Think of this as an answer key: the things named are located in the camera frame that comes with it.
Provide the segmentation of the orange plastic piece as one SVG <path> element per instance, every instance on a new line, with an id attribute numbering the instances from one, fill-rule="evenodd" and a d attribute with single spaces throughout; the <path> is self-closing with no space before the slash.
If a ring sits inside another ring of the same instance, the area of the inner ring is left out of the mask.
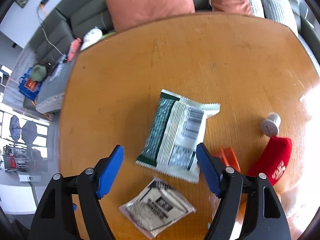
<path id="1" fill-rule="evenodd" d="M 218 151 L 212 154 L 214 157 L 218 157 L 225 166 L 230 166 L 241 172 L 237 157 L 231 147 L 221 147 Z"/>

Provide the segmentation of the green white snack packet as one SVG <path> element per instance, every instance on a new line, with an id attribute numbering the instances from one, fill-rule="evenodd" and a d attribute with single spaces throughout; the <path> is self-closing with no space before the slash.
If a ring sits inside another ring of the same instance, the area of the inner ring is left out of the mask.
<path id="1" fill-rule="evenodd" d="M 136 163 L 197 184 L 196 146 L 204 141 L 206 120 L 219 112 L 218 103 L 199 103 L 161 90 L 150 133 Z"/>

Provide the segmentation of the small white sachet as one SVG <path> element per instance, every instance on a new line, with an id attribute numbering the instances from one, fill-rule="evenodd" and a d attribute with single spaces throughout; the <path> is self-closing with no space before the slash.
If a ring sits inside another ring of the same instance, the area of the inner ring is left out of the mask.
<path id="1" fill-rule="evenodd" d="M 148 239 L 155 238 L 181 218 L 196 212 L 179 191 L 157 177 L 119 210 Z"/>

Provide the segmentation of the red pouch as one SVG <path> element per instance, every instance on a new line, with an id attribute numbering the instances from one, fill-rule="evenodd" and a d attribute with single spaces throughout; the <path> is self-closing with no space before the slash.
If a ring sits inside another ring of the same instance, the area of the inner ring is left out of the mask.
<path id="1" fill-rule="evenodd" d="M 259 158 L 250 166 L 248 176 L 264 173 L 273 186 L 284 174 L 292 152 L 292 140 L 285 137 L 270 137 Z"/>

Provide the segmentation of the white plastic cap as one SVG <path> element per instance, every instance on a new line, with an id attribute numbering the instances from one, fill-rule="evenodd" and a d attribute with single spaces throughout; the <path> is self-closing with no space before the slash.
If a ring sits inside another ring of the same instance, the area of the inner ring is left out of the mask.
<path id="1" fill-rule="evenodd" d="M 271 112 L 268 117 L 260 123 L 260 130 L 264 135 L 274 137 L 279 134 L 280 124 L 280 116 L 275 112 Z"/>

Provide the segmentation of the grey open umbrella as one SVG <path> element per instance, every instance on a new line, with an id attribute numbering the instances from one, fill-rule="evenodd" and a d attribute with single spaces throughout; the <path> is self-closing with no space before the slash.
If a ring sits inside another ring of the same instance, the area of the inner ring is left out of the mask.
<path id="1" fill-rule="evenodd" d="M 27 121 L 22 127 L 21 131 L 22 140 L 27 144 L 33 144 L 37 137 L 37 127 L 35 122 Z"/>

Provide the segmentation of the metal rack with plants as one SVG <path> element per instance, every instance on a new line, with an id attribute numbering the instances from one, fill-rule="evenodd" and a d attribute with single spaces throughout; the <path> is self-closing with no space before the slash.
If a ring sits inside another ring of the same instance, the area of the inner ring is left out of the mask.
<path id="1" fill-rule="evenodd" d="M 48 172 L 48 161 L 37 149 L 6 145 L 3 149 L 3 160 L 7 172 Z"/>

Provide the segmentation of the grey quilted sofa cover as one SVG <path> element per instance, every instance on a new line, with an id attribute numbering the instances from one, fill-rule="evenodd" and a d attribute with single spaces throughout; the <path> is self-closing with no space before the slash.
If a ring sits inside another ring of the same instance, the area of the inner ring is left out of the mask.
<path id="1" fill-rule="evenodd" d="M 62 109 L 67 83 L 74 63 L 75 59 L 70 63 L 66 62 L 60 75 L 53 82 L 49 82 L 51 74 L 44 80 L 36 99 L 35 108 L 39 113 L 54 113 Z"/>

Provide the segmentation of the blue open umbrella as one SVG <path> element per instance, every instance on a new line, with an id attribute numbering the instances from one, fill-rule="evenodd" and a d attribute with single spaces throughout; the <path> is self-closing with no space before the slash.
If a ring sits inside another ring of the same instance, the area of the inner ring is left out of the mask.
<path id="1" fill-rule="evenodd" d="M 13 115 L 10 119 L 9 131 L 13 141 L 18 141 L 21 136 L 21 127 L 17 116 Z"/>

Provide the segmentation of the blue shopping bag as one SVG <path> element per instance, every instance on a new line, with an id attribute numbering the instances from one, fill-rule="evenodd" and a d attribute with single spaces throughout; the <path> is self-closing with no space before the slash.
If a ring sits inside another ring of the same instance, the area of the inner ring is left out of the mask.
<path id="1" fill-rule="evenodd" d="M 33 81 L 30 77 L 24 76 L 20 78 L 18 91 L 31 101 L 34 101 L 40 92 L 42 82 Z"/>

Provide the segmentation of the green hat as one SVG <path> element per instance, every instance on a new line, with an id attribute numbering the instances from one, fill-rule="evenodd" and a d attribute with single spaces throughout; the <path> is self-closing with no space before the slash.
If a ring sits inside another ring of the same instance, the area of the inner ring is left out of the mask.
<path id="1" fill-rule="evenodd" d="M 42 82 L 47 76 L 47 68 L 41 64 L 35 64 L 30 73 L 30 78 L 36 82 Z"/>

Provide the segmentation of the blue patterned book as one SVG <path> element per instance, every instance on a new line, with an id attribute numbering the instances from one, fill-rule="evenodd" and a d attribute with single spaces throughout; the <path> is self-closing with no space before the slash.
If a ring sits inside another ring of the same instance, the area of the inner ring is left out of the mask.
<path id="1" fill-rule="evenodd" d="M 67 55 L 63 54 L 56 62 L 53 72 L 49 78 L 49 82 L 53 82 L 61 73 L 65 63 L 67 62 Z"/>

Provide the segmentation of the white plush toy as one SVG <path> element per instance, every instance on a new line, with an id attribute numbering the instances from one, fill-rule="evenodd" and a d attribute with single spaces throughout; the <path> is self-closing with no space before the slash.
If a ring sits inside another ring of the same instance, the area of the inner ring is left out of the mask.
<path id="1" fill-rule="evenodd" d="M 103 36 L 103 32 L 98 27 L 94 27 L 84 35 L 80 50 L 83 51 L 88 47 L 94 45 L 95 43 L 100 41 L 102 36 Z"/>

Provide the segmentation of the green sofa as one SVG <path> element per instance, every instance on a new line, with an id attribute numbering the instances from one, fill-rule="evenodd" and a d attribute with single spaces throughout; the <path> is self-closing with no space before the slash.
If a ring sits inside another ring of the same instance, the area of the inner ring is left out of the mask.
<path id="1" fill-rule="evenodd" d="M 319 69 L 319 37 L 311 24 L 303 16 L 299 0 L 288 0 L 299 33 L 299 39 L 309 54 L 316 69 Z M 255 13 L 271 18 L 271 13 L 279 15 L 280 7 L 272 9 L 266 0 L 251 0 Z M 73 38 L 83 38 L 92 28 L 98 27 L 103 33 L 113 30 L 111 15 L 105 0 L 63 0 L 44 20 L 28 43 L 31 63 L 37 61 L 55 64 L 61 53 L 67 53 Z M 37 111 L 28 98 L 23 99 L 23 107 Z"/>

